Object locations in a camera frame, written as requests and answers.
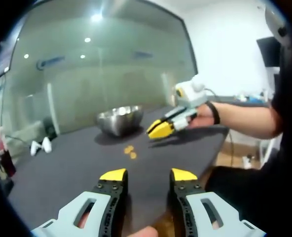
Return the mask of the person's right hand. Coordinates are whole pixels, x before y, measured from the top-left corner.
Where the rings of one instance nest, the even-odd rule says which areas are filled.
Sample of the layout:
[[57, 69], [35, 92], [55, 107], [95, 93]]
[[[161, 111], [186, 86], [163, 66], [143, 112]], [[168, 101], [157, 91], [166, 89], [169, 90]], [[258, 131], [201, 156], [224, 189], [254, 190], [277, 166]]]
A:
[[197, 108], [197, 115], [190, 119], [189, 128], [198, 128], [205, 126], [212, 126], [215, 124], [214, 111], [215, 106], [211, 102], [202, 104]]

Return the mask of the person's left hand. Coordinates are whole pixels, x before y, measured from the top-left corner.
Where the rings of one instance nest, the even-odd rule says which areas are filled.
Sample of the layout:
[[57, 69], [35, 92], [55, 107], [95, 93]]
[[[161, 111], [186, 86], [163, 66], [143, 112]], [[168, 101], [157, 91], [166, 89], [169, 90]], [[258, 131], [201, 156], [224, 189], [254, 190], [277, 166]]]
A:
[[128, 237], [158, 237], [158, 231], [151, 226], [147, 226]]

